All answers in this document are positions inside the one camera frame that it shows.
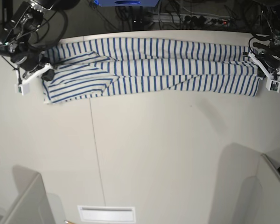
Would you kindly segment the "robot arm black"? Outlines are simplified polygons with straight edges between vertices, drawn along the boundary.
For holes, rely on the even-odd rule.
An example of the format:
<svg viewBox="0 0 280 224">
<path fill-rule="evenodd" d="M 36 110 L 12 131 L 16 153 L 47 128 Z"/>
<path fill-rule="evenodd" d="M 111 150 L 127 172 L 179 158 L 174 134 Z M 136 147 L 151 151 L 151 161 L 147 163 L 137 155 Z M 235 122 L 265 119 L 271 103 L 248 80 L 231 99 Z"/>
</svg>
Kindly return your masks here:
<svg viewBox="0 0 280 224">
<path fill-rule="evenodd" d="M 0 35 L 0 56 L 16 71 L 18 85 L 40 77 L 50 81 L 54 67 L 44 52 L 56 46 L 68 27 L 67 10 L 73 9 L 77 0 L 27 0 L 23 1 Z M 59 36 L 50 43 L 31 44 L 33 33 L 49 23 L 45 13 L 53 10 L 63 17 L 63 28 Z"/>
<path fill-rule="evenodd" d="M 254 55 L 264 66 L 262 70 L 277 75 L 280 71 L 280 0 L 254 0 L 253 2 L 260 7 L 269 30 L 267 36 L 251 32 L 252 36 L 258 40 L 253 43 L 253 47 L 260 50 Z"/>
</svg>

